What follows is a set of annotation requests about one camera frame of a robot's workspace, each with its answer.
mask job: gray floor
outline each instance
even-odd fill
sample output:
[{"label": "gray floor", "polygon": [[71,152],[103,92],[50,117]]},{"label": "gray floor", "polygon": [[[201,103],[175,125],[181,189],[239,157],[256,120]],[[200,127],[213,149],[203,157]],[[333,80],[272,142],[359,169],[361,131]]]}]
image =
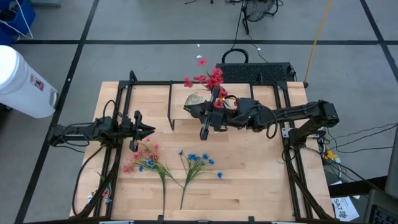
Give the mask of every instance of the gray floor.
[{"label": "gray floor", "polygon": [[[367,0],[386,40],[398,40],[398,2]],[[32,31],[37,40],[79,40],[93,0],[64,0],[61,8],[36,8]],[[233,39],[240,5],[198,0],[99,0],[88,40]],[[250,23],[253,39],[313,40],[326,0],[285,0],[275,17]],[[238,39],[248,39],[243,28]],[[322,30],[321,40],[377,40],[359,1],[335,0]],[[77,45],[14,45],[45,79],[59,91],[65,82]],[[250,62],[262,62],[251,45]],[[258,45],[270,62],[290,62],[303,80],[311,45]],[[60,124],[93,118],[101,82],[126,79],[133,69],[140,80],[182,80],[201,71],[197,55],[210,67],[221,61],[230,44],[191,45],[85,45],[78,62]],[[389,50],[398,59],[398,46]],[[242,62],[231,55],[228,62]],[[315,51],[307,89],[309,100],[333,102],[340,124],[334,136],[397,121],[398,85],[379,45],[319,45]],[[32,119],[12,111],[0,130],[0,223],[13,223],[51,118]],[[391,146],[395,129],[342,147]],[[339,144],[356,137],[341,138]],[[343,164],[366,178],[387,174],[390,150],[338,153]],[[73,184],[82,155],[51,148],[44,164],[25,222],[66,218]]]}]

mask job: bucket label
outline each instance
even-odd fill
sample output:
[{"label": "bucket label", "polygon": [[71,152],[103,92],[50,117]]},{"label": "bucket label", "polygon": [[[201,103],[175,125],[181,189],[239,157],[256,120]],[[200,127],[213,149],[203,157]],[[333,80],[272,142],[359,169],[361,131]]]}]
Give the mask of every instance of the bucket label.
[{"label": "bucket label", "polygon": [[42,81],[40,81],[38,78],[36,78],[36,76],[34,76],[33,74],[30,74],[30,83],[32,85],[36,86],[41,91],[43,91],[44,83]]}]

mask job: white bucket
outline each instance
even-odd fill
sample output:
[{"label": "white bucket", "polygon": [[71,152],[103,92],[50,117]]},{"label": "white bucket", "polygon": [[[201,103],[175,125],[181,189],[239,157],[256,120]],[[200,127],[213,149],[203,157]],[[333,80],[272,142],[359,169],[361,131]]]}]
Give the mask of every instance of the white bucket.
[{"label": "white bucket", "polygon": [[58,91],[44,80],[22,55],[0,45],[0,103],[34,118],[54,113]]}]

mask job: wooden tabletop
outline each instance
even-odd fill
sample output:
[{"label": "wooden tabletop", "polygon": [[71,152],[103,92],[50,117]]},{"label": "wooden tabletop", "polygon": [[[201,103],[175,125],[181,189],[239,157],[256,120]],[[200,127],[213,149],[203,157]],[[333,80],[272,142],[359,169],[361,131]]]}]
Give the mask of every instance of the wooden tabletop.
[{"label": "wooden tabletop", "polygon": [[[118,82],[104,82],[99,93],[94,118],[102,116],[104,104],[116,97]],[[231,94],[250,96],[248,84],[225,84]],[[307,102],[302,83],[288,83],[291,105]],[[178,151],[186,154],[208,153],[215,160],[213,172],[222,171],[223,179],[214,175],[202,175],[193,180],[185,192],[183,209],[179,209],[182,189],[167,179],[165,220],[248,220],[254,216],[256,221],[292,221],[293,207],[289,190],[286,165],[280,158],[282,140],[280,134],[267,139],[265,132],[253,133],[249,130],[230,128],[225,133],[210,133],[207,141],[201,141],[199,120],[192,119],[182,106],[189,94],[199,92],[204,99],[210,97],[201,87],[185,88],[173,85],[171,117],[176,119],[172,131],[167,119],[169,86],[134,86],[130,102],[129,117],[139,110],[144,124],[156,127],[150,135],[153,144],[159,144],[160,161],[167,161],[178,182],[185,182],[185,171],[181,165]],[[276,108],[274,91],[270,86],[254,86],[256,100],[271,109]],[[280,91],[282,105],[283,93]],[[109,105],[106,114],[112,114]],[[300,126],[305,120],[296,121]],[[122,161],[114,189],[112,219],[156,220],[162,214],[162,184],[155,172],[144,171],[123,173],[125,159],[132,156],[130,139],[124,140]],[[316,141],[308,140],[307,146],[317,148]],[[85,160],[99,148],[92,142],[85,153]],[[100,152],[85,167],[81,174],[76,195],[76,209],[80,211],[88,202],[87,196],[96,190],[103,166],[104,152]],[[301,150],[305,176],[309,191],[323,209],[334,217],[333,208],[326,184],[322,161],[317,153]],[[297,188],[301,216],[305,217],[302,194]]]}]

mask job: fan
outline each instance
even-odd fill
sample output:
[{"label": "fan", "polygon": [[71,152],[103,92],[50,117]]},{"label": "fan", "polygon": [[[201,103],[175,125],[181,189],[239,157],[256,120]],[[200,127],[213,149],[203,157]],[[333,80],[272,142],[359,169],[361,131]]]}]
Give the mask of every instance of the fan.
[{"label": "fan", "polygon": [[[270,13],[269,11],[276,5],[275,12]],[[274,16],[278,11],[278,0],[244,0],[242,4],[242,12],[243,12],[243,26],[246,30],[246,34],[249,35],[249,22],[257,22],[264,18],[266,15]]]}]

